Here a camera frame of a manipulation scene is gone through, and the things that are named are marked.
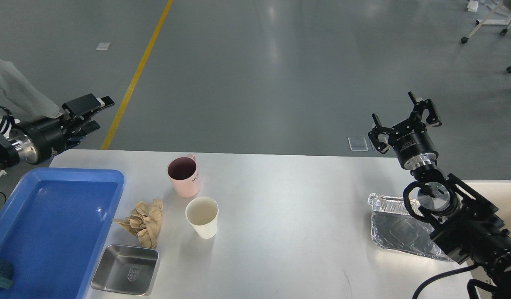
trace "blue plastic tray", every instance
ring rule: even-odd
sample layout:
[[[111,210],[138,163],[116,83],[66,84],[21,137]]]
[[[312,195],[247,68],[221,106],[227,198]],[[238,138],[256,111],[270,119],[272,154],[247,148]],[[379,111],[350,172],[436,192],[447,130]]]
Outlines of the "blue plastic tray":
[[[0,257],[14,285],[0,299],[81,299],[119,204],[117,170],[36,168],[0,214]]]

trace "aluminum foil tray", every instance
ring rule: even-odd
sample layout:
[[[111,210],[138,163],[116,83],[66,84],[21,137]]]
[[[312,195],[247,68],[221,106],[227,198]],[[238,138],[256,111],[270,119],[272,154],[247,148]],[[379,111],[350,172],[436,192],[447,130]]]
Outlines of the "aluminum foil tray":
[[[372,206],[372,240],[377,246],[420,257],[451,261],[430,240],[432,226],[410,216],[402,197],[372,193],[368,196],[368,203]],[[421,215],[417,210],[420,203],[416,199],[411,199],[411,206],[418,215]]]

